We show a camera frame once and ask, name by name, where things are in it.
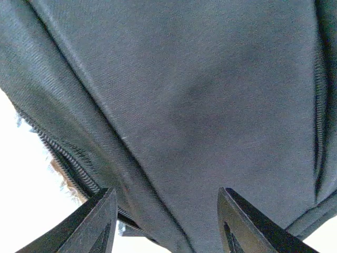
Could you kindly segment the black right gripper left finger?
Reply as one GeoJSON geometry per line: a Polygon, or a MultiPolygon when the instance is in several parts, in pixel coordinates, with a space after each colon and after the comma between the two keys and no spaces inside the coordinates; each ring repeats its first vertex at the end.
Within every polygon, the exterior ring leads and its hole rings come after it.
{"type": "Polygon", "coordinates": [[[104,188],[18,252],[112,252],[116,221],[116,191],[104,188]]]}

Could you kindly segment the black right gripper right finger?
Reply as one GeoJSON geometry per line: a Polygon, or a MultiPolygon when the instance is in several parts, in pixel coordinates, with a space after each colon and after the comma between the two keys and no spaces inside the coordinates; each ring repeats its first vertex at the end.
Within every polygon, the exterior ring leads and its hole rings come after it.
{"type": "Polygon", "coordinates": [[[217,216],[224,252],[316,252],[231,188],[219,188],[217,216]]]}

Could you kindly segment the black student backpack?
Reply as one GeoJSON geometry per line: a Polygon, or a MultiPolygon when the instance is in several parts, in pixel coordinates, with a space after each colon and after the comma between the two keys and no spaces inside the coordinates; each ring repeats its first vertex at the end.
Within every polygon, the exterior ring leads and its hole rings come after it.
{"type": "Polygon", "coordinates": [[[222,252],[221,187],[299,239],[336,215],[336,1],[1,1],[1,89],[171,252],[222,252]]]}

